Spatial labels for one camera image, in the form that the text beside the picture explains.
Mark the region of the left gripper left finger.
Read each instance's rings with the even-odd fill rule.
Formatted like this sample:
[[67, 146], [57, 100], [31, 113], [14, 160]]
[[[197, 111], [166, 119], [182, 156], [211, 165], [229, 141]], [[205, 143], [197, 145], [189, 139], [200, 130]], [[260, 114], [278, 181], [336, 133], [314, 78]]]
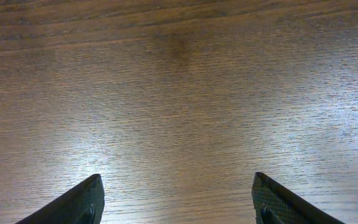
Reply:
[[93, 174], [17, 224], [100, 224], [104, 204], [101, 175]]

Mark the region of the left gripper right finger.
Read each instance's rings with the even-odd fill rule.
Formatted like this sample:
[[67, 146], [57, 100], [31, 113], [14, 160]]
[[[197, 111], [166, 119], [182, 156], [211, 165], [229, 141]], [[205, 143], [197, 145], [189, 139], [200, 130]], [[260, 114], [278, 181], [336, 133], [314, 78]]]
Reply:
[[257, 224], [344, 224], [262, 172], [254, 175], [252, 202]]

